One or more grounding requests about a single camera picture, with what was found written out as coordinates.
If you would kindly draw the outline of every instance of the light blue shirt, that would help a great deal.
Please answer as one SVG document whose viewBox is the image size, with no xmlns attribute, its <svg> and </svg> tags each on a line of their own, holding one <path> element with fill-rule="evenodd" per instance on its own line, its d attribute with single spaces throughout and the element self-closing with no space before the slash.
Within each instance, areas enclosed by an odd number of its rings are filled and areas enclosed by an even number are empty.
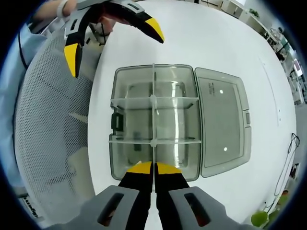
<svg viewBox="0 0 307 230">
<path fill-rule="evenodd" d="M 27 25 L 24 25 L 20 30 L 20 40 L 25 62 L 29 65 L 46 37 L 32 34 Z M 0 74 L 0 162 L 11 186 L 17 187 L 24 184 L 15 158 L 13 123 L 18 90 L 25 72 L 26 69 L 20 57 L 18 37 L 16 36 Z"/>
</svg>

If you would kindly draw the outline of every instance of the mesh chair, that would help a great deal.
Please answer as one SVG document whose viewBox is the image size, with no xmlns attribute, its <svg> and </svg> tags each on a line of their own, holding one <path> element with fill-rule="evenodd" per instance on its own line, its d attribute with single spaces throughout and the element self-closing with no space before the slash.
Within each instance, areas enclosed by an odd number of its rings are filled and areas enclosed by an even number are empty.
<svg viewBox="0 0 307 230">
<path fill-rule="evenodd" d="M 52 224 L 68 222 L 94 196 L 87 116 L 99 53 L 84 47 L 76 79 L 64 46 L 64 30 L 59 30 L 41 47 L 26 72 L 15 113 L 17 164 L 28 194 Z"/>
</svg>

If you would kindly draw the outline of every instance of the container lid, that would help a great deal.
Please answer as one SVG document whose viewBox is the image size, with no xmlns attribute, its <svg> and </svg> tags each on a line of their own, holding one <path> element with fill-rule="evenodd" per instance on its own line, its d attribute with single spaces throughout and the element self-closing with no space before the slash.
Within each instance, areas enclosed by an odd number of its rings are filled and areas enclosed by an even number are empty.
<svg viewBox="0 0 307 230">
<path fill-rule="evenodd" d="M 249 161 L 249 107 L 240 78 L 201 68 L 195 73 L 203 118 L 201 174 L 209 177 Z"/>
</svg>

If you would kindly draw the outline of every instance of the gray gripper base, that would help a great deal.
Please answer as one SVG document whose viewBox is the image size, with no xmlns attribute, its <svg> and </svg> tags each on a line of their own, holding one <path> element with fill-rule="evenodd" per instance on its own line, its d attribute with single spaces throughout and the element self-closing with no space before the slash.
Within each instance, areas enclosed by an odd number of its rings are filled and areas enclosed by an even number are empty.
<svg viewBox="0 0 307 230">
<path fill-rule="evenodd" d="M 85 203 L 79 216 L 66 224 L 56 224 L 48 230 L 125 230 L 129 214 L 139 191 L 115 185 L 96 195 L 89 202 Z M 113 196 L 122 196 L 110 225 L 105 227 L 98 223 L 100 215 L 108 208 L 108 203 Z"/>
<path fill-rule="evenodd" d="M 183 188 L 169 191 L 179 214 L 183 230 L 255 230 L 251 225 L 240 225 L 226 214 L 225 207 L 198 187 Z M 195 196 L 206 212 L 210 222 L 200 227 L 196 217 L 185 197 Z"/>
</svg>

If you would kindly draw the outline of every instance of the white round table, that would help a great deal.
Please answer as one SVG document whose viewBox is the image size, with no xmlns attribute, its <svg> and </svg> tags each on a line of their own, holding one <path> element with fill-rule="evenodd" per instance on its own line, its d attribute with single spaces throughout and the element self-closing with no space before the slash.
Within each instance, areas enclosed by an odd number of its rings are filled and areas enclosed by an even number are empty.
<svg viewBox="0 0 307 230">
<path fill-rule="evenodd" d="M 95 193 L 117 185 L 111 176 L 110 98 L 116 69 L 150 64 L 185 64 L 240 77 L 244 83 L 252 147 L 248 163 L 225 173 L 190 182 L 222 203 L 229 217 L 243 222 L 274 200 L 274 190 L 287 157 L 291 133 L 296 132 L 295 107 L 283 68 L 269 44 L 257 32 L 221 11 L 172 0 L 139 2 L 160 24 L 160 44 L 138 29 L 117 23 L 100 57 L 93 83 L 88 152 Z M 278 184 L 278 191 L 286 180 Z M 152 207 L 155 206 L 152 194 Z M 146 226 L 159 229 L 157 212 Z"/>
</svg>

